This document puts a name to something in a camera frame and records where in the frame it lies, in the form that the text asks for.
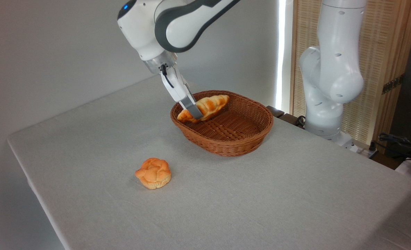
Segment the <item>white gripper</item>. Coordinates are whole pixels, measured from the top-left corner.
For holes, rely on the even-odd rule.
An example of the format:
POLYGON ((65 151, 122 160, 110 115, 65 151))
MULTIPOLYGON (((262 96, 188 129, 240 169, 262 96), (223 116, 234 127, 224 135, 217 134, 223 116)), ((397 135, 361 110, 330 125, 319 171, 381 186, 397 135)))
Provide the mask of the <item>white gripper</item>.
POLYGON ((188 110, 196 120, 200 120, 203 114, 196 106, 196 101, 177 65, 163 64, 159 66, 159 70, 162 82, 173 100, 178 102, 183 109, 188 110))

